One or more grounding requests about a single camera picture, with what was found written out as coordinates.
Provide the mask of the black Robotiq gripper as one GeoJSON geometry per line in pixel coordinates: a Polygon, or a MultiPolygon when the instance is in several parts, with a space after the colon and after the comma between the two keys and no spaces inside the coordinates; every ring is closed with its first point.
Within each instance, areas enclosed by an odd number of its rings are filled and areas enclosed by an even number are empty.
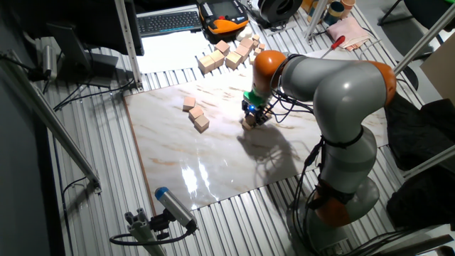
{"type": "Polygon", "coordinates": [[[250,115],[255,116],[256,125],[263,125],[267,121],[267,115],[264,114],[264,105],[254,105],[247,100],[243,100],[242,110],[245,114],[245,121],[250,119],[250,115]]]}

